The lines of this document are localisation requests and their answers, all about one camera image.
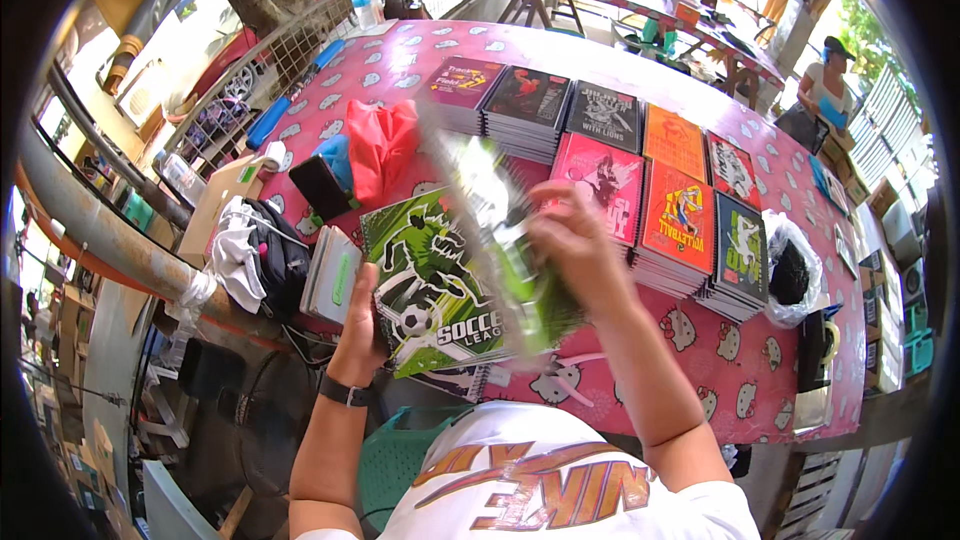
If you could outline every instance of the wire mesh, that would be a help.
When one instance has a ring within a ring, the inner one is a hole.
[[[358,28],[351,0],[318,0],[237,59],[201,97],[164,145],[203,177],[239,156],[257,114],[284,95],[320,52]],[[242,74],[255,80],[244,99],[224,89]]]

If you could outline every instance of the wristwatch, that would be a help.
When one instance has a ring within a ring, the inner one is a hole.
[[[365,388],[343,385],[327,375],[326,371],[323,372],[323,377],[319,381],[319,393],[331,401],[348,407],[368,407],[374,402],[376,396],[373,384]]]

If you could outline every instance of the soccer ball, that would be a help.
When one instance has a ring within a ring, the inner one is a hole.
[[[418,338],[433,327],[433,316],[429,307],[410,305],[400,314],[400,330],[407,338]]]

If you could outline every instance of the pink scissors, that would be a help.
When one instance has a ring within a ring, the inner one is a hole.
[[[567,380],[567,376],[561,373],[560,370],[570,366],[582,364],[586,361],[594,361],[605,358],[606,355],[603,353],[584,353],[577,354],[575,356],[563,356],[547,363],[546,370],[543,373],[550,378],[554,384],[559,386],[561,390],[572,396],[578,403],[592,408],[594,406],[594,401],[578,392],[577,388],[573,387],[573,385]]]

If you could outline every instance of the black cap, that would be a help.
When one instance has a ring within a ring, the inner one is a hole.
[[[826,39],[823,40],[823,47],[831,53],[842,54],[850,61],[857,60],[856,56],[847,51],[846,47],[843,45],[843,42],[840,42],[840,40],[834,38],[834,36],[827,36]]]

